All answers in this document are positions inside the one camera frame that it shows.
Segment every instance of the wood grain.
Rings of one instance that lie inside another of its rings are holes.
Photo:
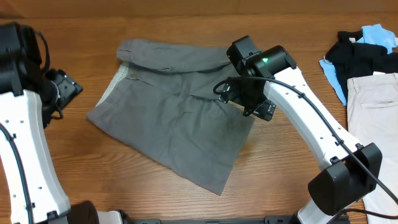
[[[397,12],[396,0],[7,0],[26,18]]]
[[[24,18],[24,15],[12,1],[0,0],[0,18]]]
[[[91,200],[98,210],[123,209],[133,218],[163,220],[293,214],[310,198],[307,184],[319,170],[307,145],[280,110],[271,122],[256,120],[221,196],[107,136],[85,115],[94,108],[119,67],[116,49],[122,40],[145,38],[228,46],[250,35],[262,49],[283,45],[298,62],[315,94],[346,126],[345,108],[318,61],[336,41],[339,30],[355,31],[363,25],[382,23],[386,29],[398,32],[398,15],[393,13],[19,22],[42,31],[49,43],[52,66],[67,71],[85,89],[65,109],[65,119],[52,121],[45,130],[55,170],[71,203]],[[363,208],[362,203],[353,206]],[[9,223],[9,214],[7,184],[1,171],[0,222]],[[366,223],[364,215],[350,215],[352,223]]]

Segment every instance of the gray shorts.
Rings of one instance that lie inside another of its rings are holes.
[[[127,78],[87,118],[147,157],[221,194],[254,122],[213,87],[238,76],[226,48],[125,40]]]

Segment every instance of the black motor joint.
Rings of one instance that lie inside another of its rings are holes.
[[[45,45],[42,68],[36,35]],[[62,110],[83,91],[64,71],[49,68],[49,48],[40,32],[18,23],[0,26],[0,94],[13,92],[17,97],[23,95],[24,90],[38,93],[45,128],[51,119],[62,119]]]
[[[241,77],[274,78],[276,73],[297,66],[283,47],[278,45],[263,52],[249,36],[234,41],[226,54]],[[217,91],[220,84],[224,86]],[[270,121],[276,105],[264,95],[264,85],[264,80],[228,78],[215,86],[214,93],[220,95],[220,101],[224,103],[231,100],[244,106],[244,116],[253,114]]]

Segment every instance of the waistband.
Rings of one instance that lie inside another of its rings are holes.
[[[350,78],[347,80],[347,87],[349,90],[351,90],[366,86],[377,86],[395,83],[398,83],[398,73]]]
[[[201,72],[229,65],[227,49],[124,40],[118,48],[118,59],[164,73]]]

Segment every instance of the beige pants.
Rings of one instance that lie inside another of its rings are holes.
[[[348,131],[363,145],[374,142],[382,152],[379,179],[398,195],[398,73],[350,78]],[[363,198],[366,210],[398,215],[398,205],[377,186]],[[398,223],[368,215],[370,224]]]

